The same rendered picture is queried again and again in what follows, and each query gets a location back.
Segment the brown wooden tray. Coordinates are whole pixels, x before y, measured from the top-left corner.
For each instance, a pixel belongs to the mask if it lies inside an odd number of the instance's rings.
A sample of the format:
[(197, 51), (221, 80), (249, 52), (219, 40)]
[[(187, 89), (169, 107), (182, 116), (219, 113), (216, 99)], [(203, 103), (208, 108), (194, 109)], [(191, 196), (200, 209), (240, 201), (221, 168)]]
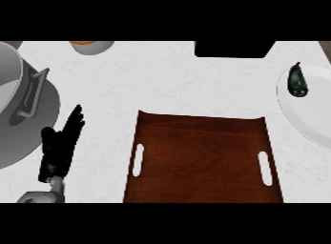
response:
[(141, 172), (128, 175), (126, 203), (281, 203), (265, 185), (258, 156), (273, 152), (265, 119), (141, 112), (135, 146)]

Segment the brown object behind pot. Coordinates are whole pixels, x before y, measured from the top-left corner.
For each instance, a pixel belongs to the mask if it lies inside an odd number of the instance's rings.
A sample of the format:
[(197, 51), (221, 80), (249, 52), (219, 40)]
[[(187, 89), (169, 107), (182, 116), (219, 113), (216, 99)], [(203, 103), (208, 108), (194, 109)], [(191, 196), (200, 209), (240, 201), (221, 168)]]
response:
[(17, 50), (23, 44), (23, 41), (4, 41), (7, 44), (10, 44)]

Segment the dark green eggplant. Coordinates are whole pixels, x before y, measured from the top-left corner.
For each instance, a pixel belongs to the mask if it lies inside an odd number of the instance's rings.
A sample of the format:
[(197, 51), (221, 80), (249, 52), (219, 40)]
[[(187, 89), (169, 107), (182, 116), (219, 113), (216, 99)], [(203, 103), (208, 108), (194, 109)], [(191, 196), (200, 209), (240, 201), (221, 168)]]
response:
[(301, 63), (296, 63), (289, 70), (287, 91), (289, 91), (290, 95), (295, 97), (305, 97), (309, 92)]

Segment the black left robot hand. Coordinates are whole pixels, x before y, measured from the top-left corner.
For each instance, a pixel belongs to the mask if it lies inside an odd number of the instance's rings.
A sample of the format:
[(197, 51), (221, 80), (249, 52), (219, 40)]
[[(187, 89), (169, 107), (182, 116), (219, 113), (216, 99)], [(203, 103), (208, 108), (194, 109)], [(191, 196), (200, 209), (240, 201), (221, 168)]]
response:
[(85, 126), (82, 107), (76, 106), (61, 131), (42, 129), (43, 159), (39, 181), (46, 183), (54, 176), (64, 178), (73, 164), (76, 143)]

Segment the white cup with orange content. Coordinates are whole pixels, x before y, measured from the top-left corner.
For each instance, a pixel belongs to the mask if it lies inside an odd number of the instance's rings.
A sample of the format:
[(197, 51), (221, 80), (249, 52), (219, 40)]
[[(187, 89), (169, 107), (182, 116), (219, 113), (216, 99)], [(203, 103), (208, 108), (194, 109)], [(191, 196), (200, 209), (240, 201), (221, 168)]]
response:
[(113, 46), (113, 41), (72, 41), (75, 50), (83, 55), (97, 55)]

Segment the white plate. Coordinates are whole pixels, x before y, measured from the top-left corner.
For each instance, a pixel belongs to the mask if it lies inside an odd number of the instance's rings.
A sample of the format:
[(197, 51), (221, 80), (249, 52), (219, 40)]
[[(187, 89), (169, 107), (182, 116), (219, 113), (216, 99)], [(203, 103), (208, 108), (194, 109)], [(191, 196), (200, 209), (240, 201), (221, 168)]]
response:
[(278, 103), (295, 129), (318, 145), (331, 150), (331, 69), (299, 65), (308, 84), (308, 94), (296, 97), (287, 89), (289, 70), (277, 85)]

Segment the black appliance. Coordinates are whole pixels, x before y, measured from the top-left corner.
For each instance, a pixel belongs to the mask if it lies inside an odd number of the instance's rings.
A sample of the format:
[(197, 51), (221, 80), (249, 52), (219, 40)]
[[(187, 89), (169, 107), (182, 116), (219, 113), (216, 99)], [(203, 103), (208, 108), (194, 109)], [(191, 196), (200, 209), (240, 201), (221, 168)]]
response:
[(196, 41), (197, 57), (264, 58), (274, 41)]

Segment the large grey pot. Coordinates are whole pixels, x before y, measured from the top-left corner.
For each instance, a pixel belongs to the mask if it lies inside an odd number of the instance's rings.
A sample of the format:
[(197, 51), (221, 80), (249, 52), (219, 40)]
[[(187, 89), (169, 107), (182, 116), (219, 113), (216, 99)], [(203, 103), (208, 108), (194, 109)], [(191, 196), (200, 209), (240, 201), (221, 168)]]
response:
[(0, 41), (0, 169), (14, 165), (42, 144), (43, 127), (60, 113), (60, 94), (14, 46)]

